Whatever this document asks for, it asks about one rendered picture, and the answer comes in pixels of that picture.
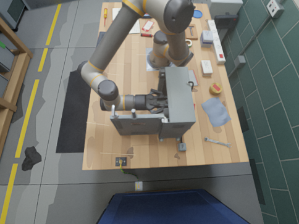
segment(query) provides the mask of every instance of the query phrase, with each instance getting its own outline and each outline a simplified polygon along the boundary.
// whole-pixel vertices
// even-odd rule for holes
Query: robotic arm
[[[135,22],[148,13],[156,19],[161,31],[154,36],[153,51],[149,60],[153,67],[167,67],[170,62],[183,67],[193,57],[185,43],[185,29],[189,26],[194,12],[190,0],[123,0],[122,8],[102,38],[88,62],[79,65],[82,78],[101,97],[101,109],[151,110],[148,105],[153,99],[147,95],[120,95],[116,84],[108,80],[103,72],[114,54],[134,26]]]

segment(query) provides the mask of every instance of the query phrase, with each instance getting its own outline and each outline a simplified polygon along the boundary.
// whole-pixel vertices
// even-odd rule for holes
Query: gray floor
[[[69,73],[89,59],[96,46],[101,4],[121,0],[81,0],[63,4],[42,72],[37,72],[56,6],[26,11],[17,35],[34,58],[23,83],[0,160],[0,210],[12,164],[18,163],[6,223],[96,223],[115,193],[134,190],[135,177],[120,170],[82,171],[83,154],[56,154]],[[13,48],[2,34],[0,40]],[[34,81],[40,80],[19,159],[15,150]],[[42,162],[22,171],[26,147]],[[143,189],[203,188],[250,223],[263,223],[249,163],[131,170]]]

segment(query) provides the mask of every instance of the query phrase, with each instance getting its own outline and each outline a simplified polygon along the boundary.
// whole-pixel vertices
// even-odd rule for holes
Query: light blue cloth
[[[227,113],[226,108],[219,100],[218,97],[213,97],[208,99],[206,102],[201,104],[203,110],[209,116],[209,121],[212,123],[212,126],[219,127],[225,125],[231,118]]]

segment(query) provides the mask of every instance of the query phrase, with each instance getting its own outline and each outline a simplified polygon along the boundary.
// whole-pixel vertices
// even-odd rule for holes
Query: black floor mat
[[[56,152],[84,152],[90,87],[77,71],[70,73]]]

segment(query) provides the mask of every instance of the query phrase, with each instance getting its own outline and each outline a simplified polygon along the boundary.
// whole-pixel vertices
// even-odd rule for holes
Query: white power strip
[[[215,52],[215,56],[216,56],[216,61],[217,64],[224,64],[226,62],[225,57],[224,57],[224,53],[223,53],[223,49],[221,46],[221,41],[218,35],[218,31],[216,28],[216,24],[214,20],[208,20],[208,28],[209,30],[212,31],[213,33],[213,49]]]

